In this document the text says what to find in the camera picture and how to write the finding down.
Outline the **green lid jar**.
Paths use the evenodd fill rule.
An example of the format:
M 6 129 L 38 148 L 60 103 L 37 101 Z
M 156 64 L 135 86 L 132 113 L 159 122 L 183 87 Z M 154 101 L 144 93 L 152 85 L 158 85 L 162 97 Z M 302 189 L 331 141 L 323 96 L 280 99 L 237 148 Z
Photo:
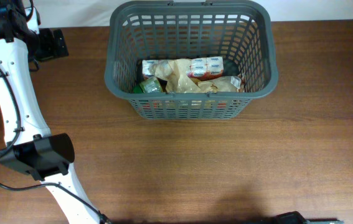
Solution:
M 163 88 L 157 77 L 151 77 L 133 88 L 133 93 L 161 93 Z

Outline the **orange biscuit packet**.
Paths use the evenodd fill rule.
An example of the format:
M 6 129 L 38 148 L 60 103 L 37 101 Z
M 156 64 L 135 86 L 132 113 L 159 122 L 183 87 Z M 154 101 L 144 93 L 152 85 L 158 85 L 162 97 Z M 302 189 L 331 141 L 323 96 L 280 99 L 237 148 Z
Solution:
M 135 106 L 140 106 L 144 110 L 176 110 L 178 108 L 182 109 L 193 109 L 193 110 L 198 110 L 198 109 L 205 109 L 209 110 L 211 108 L 216 108 L 216 109 L 224 109 L 226 108 L 227 102 L 222 100 L 222 101 L 215 101 L 215 100 L 207 100 L 207 101 L 202 101 L 202 100 L 141 100 L 137 101 Z

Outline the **beige paper bag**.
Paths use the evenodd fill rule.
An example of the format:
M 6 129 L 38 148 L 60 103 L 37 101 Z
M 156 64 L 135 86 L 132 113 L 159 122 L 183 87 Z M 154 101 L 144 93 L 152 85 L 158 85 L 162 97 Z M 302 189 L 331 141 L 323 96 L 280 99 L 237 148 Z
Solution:
M 200 88 L 188 77 L 191 59 L 162 60 L 152 67 L 154 75 L 167 81 L 167 93 L 199 93 Z

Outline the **white tissue multipack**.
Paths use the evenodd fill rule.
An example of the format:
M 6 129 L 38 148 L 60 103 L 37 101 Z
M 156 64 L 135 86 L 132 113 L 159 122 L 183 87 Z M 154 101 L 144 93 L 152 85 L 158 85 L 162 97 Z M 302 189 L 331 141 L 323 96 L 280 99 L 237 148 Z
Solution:
M 171 74 L 185 73 L 189 78 L 211 80 L 222 76 L 223 72 L 224 63 L 222 57 L 142 61 L 142 75 L 144 79 L 156 76 L 166 80 Z

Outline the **white brown bread bag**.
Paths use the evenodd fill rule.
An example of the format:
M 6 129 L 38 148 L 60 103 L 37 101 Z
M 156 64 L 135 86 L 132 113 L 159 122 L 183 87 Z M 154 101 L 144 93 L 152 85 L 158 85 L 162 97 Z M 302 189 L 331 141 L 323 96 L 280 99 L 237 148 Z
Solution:
M 224 76 L 212 80 L 199 81 L 197 86 L 201 92 L 204 93 L 217 93 L 217 92 L 244 92 L 244 80 L 238 76 Z

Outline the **grey plastic basket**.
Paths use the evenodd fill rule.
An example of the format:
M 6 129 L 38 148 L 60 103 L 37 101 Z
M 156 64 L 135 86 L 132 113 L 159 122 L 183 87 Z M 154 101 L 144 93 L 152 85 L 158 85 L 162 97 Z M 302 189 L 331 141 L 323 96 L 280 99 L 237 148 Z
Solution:
M 270 16 L 253 1 L 130 1 L 110 18 L 105 85 L 146 119 L 230 119 L 277 86 Z M 244 92 L 133 93 L 143 81 L 142 61 L 223 58 L 226 76 L 241 75 Z M 226 101 L 224 109 L 144 110 L 141 100 Z

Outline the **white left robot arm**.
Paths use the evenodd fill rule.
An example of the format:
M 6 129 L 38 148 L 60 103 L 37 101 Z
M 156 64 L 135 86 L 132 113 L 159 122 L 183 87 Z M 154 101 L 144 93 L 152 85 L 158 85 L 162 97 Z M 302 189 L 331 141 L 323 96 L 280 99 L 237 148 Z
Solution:
M 49 190 L 69 223 L 108 223 L 78 180 L 71 138 L 51 133 L 31 80 L 30 64 L 67 55 L 62 31 L 41 28 L 34 5 L 0 0 L 0 109 L 6 143 L 0 164 Z

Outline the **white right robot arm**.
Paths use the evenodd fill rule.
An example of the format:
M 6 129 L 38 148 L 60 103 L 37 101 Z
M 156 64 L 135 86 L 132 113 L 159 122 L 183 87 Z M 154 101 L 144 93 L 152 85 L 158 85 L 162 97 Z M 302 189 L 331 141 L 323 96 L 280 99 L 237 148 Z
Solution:
M 307 220 L 297 211 L 277 215 L 274 224 L 307 224 Z

